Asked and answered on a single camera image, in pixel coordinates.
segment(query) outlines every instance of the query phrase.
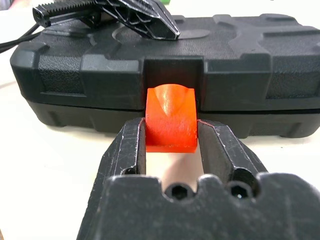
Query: white surface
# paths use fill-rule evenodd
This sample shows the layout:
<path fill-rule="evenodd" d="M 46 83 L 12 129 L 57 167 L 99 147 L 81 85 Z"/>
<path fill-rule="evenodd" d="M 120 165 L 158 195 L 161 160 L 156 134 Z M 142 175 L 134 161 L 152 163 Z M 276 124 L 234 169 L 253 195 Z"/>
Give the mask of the white surface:
<path fill-rule="evenodd" d="M 316 1 L 171 1 L 173 15 L 278 13 L 320 28 Z M 0 43 L 16 39 L 33 24 L 30 9 L 0 12 Z M 0 229 L 5 240 L 75 240 L 101 157 L 114 136 L 39 122 L 20 94 L 9 64 L 12 52 L 0 54 Z M 243 142 L 270 172 L 296 174 L 320 189 L 320 131 L 302 139 L 249 137 Z M 175 181 L 195 187 L 199 159 L 199 153 L 148 154 L 147 173 L 162 177 L 164 187 Z"/>

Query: black plastic tool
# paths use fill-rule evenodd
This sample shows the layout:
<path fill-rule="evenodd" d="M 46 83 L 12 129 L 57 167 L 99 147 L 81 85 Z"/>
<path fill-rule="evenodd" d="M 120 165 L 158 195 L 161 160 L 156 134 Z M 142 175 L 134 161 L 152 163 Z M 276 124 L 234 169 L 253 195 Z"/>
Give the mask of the black plastic tool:
<path fill-rule="evenodd" d="M 107 13 L 142 37 L 177 40 L 178 26 L 159 0 L 65 0 L 33 8 L 33 18 L 42 27 L 80 19 L 90 27 Z"/>
<path fill-rule="evenodd" d="M 219 122 L 198 121 L 206 174 L 197 191 L 162 193 L 146 173 L 145 120 L 128 121 L 101 159 L 77 240 L 317 240 L 320 192 L 291 174 L 267 173 Z"/>

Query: orange 3d printed part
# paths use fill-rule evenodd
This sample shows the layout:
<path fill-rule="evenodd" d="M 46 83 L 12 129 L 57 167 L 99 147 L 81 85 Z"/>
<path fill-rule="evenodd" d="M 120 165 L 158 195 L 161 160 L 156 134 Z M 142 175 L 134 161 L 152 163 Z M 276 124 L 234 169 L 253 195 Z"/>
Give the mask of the orange 3d printed part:
<path fill-rule="evenodd" d="M 177 84 L 149 88 L 145 125 L 147 152 L 194 153 L 197 148 L 195 90 Z"/>

